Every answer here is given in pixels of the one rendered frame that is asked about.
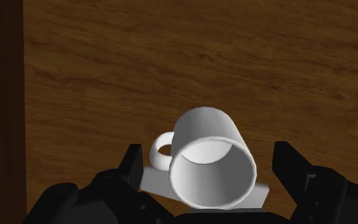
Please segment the white mug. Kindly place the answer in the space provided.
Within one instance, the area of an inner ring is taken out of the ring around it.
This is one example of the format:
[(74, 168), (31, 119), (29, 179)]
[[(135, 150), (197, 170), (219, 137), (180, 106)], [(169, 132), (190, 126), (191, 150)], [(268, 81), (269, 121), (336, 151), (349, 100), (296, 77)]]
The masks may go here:
[(151, 145), (149, 160), (173, 192), (198, 209), (228, 209), (254, 188), (257, 167), (234, 121), (220, 109), (185, 112)]

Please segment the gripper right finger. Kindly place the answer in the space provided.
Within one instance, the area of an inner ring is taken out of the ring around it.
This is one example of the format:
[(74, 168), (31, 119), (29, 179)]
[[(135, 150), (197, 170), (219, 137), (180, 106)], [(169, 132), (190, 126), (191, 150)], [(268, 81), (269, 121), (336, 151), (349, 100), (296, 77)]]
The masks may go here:
[(296, 203), (290, 224), (358, 224), (358, 184), (311, 164), (287, 141), (274, 143), (272, 171)]

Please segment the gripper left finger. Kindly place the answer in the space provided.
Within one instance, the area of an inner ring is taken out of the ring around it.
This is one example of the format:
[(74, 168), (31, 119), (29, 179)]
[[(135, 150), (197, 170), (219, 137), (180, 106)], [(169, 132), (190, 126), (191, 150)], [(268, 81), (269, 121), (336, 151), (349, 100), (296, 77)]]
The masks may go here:
[(130, 144), (117, 169), (97, 173), (86, 187), (48, 187), (22, 224), (177, 224), (172, 213), (140, 191), (143, 171), (142, 146)]

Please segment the white flat square coaster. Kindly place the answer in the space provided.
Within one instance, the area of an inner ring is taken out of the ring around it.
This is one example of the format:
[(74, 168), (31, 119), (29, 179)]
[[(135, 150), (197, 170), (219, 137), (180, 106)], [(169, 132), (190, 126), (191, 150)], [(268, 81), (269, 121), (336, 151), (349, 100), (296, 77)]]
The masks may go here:
[[(139, 187), (142, 191), (160, 195), (173, 200), (181, 201), (170, 186), (169, 172), (160, 171), (151, 166), (144, 167), (142, 180)], [(231, 207), (232, 209), (261, 209), (268, 196), (268, 185), (255, 183), (250, 194)]]

